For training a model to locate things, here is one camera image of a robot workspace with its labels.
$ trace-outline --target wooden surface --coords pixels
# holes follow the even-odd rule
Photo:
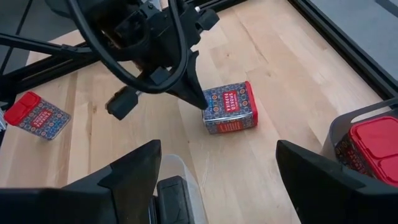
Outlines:
[[[163,153],[179,155],[196,176],[210,223],[299,223],[277,168],[277,140],[319,152],[335,117],[381,99],[287,1],[249,0],[219,16],[195,46],[200,82],[249,80],[257,128],[210,136],[200,110],[166,94],[142,95],[118,121],[104,104],[122,84],[97,63],[34,89],[73,121],[50,142],[9,127],[0,186],[61,187],[161,139]],[[81,41],[78,32],[56,40]]]

